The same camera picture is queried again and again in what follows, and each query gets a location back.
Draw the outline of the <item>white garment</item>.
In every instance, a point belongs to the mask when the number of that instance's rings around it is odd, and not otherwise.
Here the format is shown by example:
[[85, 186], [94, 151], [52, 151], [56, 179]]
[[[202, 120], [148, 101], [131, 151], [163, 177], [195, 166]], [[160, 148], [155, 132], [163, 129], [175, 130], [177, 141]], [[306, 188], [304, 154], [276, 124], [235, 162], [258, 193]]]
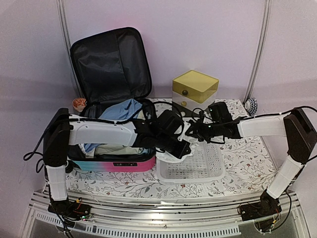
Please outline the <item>white garment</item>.
[[189, 129], [189, 127], [190, 127], [190, 123], [188, 121], [184, 122], [184, 131], [182, 132], [180, 137], [178, 137], [178, 140], [179, 141], [184, 140], [184, 141], [189, 142], [190, 152], [183, 155], [180, 159], [171, 155], [169, 152], [164, 152], [164, 153], [156, 152], [157, 161], [175, 164], [175, 163], [181, 163], [181, 162], [185, 161], [187, 158], [189, 158], [190, 156], [194, 155], [195, 150], [199, 146], [199, 142], [196, 138], [185, 135], [185, 132]]

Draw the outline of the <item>white plastic mesh basket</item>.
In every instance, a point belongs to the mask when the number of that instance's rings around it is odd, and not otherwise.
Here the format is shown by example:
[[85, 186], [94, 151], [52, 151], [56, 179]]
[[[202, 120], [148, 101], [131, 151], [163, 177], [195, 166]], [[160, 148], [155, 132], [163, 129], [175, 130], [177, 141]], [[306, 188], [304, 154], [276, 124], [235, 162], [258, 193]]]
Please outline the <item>white plastic mesh basket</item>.
[[[182, 134], [183, 131], [179, 128], [176, 132]], [[199, 142], [194, 155], [181, 163], [157, 161], [156, 170], [157, 177], [168, 183], [205, 183], [221, 179], [225, 174], [220, 145], [205, 141]]]

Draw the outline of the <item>light blue garment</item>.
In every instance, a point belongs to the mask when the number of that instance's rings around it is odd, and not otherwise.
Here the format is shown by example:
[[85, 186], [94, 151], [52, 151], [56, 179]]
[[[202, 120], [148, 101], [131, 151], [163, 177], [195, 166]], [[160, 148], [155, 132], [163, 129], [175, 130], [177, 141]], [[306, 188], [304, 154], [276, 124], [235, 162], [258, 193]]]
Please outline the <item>light blue garment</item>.
[[[113, 105], [107, 108], [100, 117], [107, 117], [108, 114], [111, 116], [126, 116], [129, 115], [129, 118], [142, 107], [142, 104], [137, 102], [134, 99], [129, 99], [119, 104]], [[80, 144], [81, 150], [87, 155], [95, 155], [95, 148], [101, 144]]]

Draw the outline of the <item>pink and teal kids suitcase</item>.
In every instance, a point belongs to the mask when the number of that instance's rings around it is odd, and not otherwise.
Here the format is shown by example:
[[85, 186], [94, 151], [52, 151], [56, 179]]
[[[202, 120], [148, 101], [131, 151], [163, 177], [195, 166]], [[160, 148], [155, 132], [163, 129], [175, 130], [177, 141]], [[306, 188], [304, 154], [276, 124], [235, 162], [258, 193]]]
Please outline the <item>pink and teal kids suitcase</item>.
[[[152, 79], [141, 34], [133, 27], [106, 31], [78, 40], [70, 57], [87, 105], [82, 117], [98, 118], [112, 105], [129, 99], [145, 105], [147, 115], [155, 107], [147, 96]], [[68, 158], [83, 171], [146, 172], [156, 163], [155, 149], [141, 154], [84, 154], [78, 145], [70, 146]]]

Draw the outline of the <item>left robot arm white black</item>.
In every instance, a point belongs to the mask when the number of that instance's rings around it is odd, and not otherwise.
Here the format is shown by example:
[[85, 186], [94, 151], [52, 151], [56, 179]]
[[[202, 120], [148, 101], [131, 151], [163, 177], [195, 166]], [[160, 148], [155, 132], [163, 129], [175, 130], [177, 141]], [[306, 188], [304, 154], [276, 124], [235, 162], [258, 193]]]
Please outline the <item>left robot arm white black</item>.
[[185, 128], [181, 117], [166, 110], [156, 120], [126, 121], [90, 119], [59, 109], [51, 120], [43, 143], [43, 161], [50, 191], [50, 212], [70, 218], [90, 213], [91, 206], [69, 201], [66, 189], [68, 147], [78, 144], [110, 144], [132, 148], [158, 148], [181, 160], [190, 155], [190, 143], [179, 140], [176, 131]]

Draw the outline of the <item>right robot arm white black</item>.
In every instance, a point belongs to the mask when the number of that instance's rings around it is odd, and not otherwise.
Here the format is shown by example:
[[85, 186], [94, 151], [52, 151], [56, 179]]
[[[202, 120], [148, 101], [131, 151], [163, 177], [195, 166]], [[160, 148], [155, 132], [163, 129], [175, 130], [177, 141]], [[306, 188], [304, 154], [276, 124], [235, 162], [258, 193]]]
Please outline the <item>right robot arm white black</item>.
[[279, 212], [279, 198], [298, 178], [305, 165], [314, 159], [312, 152], [317, 145], [317, 130], [306, 111], [316, 112], [312, 106], [297, 106], [290, 110], [233, 119], [224, 102], [210, 107], [213, 122], [199, 121], [195, 133], [200, 140], [211, 142], [221, 136], [228, 139], [260, 137], [282, 139], [284, 159], [281, 159], [278, 172], [260, 196], [256, 212], [260, 216]]

